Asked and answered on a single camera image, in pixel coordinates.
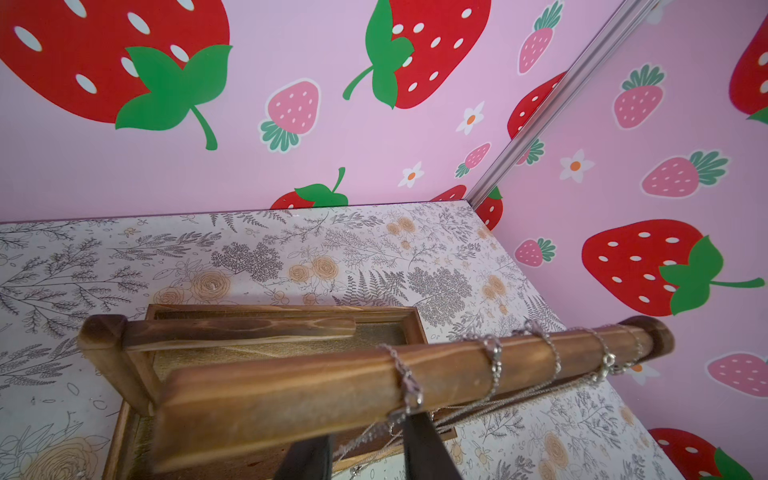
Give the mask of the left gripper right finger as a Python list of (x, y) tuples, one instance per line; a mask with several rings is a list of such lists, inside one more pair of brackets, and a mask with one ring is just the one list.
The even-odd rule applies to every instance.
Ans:
[(406, 418), (403, 440), (406, 479), (462, 479), (428, 413)]

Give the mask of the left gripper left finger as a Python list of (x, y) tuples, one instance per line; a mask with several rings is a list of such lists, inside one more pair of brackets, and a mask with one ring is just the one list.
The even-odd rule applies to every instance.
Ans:
[(274, 480), (328, 480), (332, 478), (334, 438), (326, 435), (295, 442), (288, 449)]

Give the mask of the wooden jewelry display stand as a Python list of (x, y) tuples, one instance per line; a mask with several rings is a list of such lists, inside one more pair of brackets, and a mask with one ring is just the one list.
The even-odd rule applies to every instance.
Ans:
[(123, 404), (108, 479), (272, 479), (295, 442), (332, 435), (332, 474), (404, 454), (428, 413), (462, 422), (670, 354), (671, 330), (635, 316), (548, 333), (431, 344), (413, 307), (153, 305), (94, 315), (77, 338)]

